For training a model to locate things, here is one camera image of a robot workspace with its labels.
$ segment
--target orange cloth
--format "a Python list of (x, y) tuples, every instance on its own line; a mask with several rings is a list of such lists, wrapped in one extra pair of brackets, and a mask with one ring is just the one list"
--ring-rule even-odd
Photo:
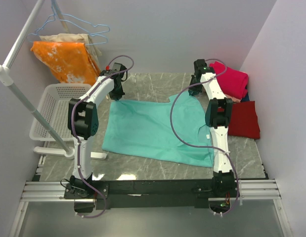
[(100, 75), (84, 43), (35, 41), (31, 51), (61, 83), (93, 85)]

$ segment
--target marble floor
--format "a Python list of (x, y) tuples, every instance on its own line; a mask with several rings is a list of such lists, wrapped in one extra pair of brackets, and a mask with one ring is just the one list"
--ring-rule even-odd
[[(150, 73), (130, 74), (123, 82), (125, 100), (169, 102), (168, 97), (178, 94), (190, 83), (191, 73)], [(206, 110), (209, 99), (206, 93), (197, 96)], [(108, 124), (110, 100), (103, 100), (98, 107), (99, 129), (95, 135), (92, 151), (102, 151), (101, 146)], [(254, 139), (228, 137), (230, 157), (240, 178), (264, 178), (264, 167)], [(51, 142), (49, 147), (59, 148)], [(127, 156), (106, 152), (106, 160), (92, 160), (94, 180), (154, 180), (154, 179), (207, 179), (212, 178), (213, 169)], [(46, 156), (40, 181), (69, 179), (74, 160), (64, 157)]]

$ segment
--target folded red towel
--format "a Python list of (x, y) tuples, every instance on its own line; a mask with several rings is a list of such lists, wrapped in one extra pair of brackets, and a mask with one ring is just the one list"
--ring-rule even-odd
[(260, 127), (255, 111), (255, 101), (233, 104), (228, 135), (260, 139)]
[[(223, 72), (225, 69), (225, 66), (219, 62), (211, 63), (210, 67), (214, 68), (216, 74)], [(240, 100), (245, 97), (247, 93), (245, 86), (248, 83), (248, 75), (246, 73), (228, 67), (227, 71), (218, 76), (217, 79), (224, 94)]]

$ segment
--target folded clothes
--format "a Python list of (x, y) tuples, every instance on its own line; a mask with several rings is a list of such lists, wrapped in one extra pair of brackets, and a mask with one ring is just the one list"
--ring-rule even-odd
[[(133, 100), (112, 102), (102, 149), (131, 156), (212, 167), (213, 149), (194, 148), (179, 141), (170, 125), (169, 103)], [(177, 134), (194, 145), (211, 146), (210, 129), (205, 125), (200, 102), (182, 93), (173, 110)]]
[(62, 83), (93, 85), (100, 75), (100, 69), (84, 43), (35, 41), (31, 51)]
[[(216, 74), (224, 71), (225, 66), (222, 63), (211, 63), (210, 67), (214, 68)], [(227, 67), (227, 71), (217, 77), (218, 83), (224, 94), (233, 96), (237, 99), (242, 99), (247, 93), (245, 86), (248, 83), (248, 75), (246, 73)]]
[(233, 104), (228, 135), (260, 139), (260, 127), (255, 111), (255, 101)]

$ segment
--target white pole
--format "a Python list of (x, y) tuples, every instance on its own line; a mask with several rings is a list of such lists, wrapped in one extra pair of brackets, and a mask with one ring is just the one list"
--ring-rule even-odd
[(38, 15), (40, 8), (42, 7), (44, 3), (44, 0), (38, 0), (31, 12), (31, 14), (29, 15), (29, 18), (27, 19), (27, 21), (25, 22), (18, 38), (16, 39), (16, 41), (14, 42), (14, 45), (12, 46), (8, 56), (6, 57), (4, 63), (3, 63), (3, 67), (7, 67), (7, 68), (11, 68), (11, 65), (16, 57), (16, 55), (18, 54), (22, 43), (26, 37), (26, 34), (29, 31), (29, 28), (31, 26), (31, 24), (34, 22), (36, 16)]
[(71, 149), (63, 139), (57, 134), (57, 132), (49, 125), (34, 105), (25, 97), (20, 89), (14, 84), (12, 78), (8, 75), (8, 68), (4, 68), (0, 65), (0, 81), (8, 87), (12, 93), (22, 102), (22, 104), (30, 111), (30, 113), (39, 121), (39, 123), (47, 130), (47, 132), (55, 139), (56, 142), (65, 150), (68, 156), (73, 155), (73, 149)]

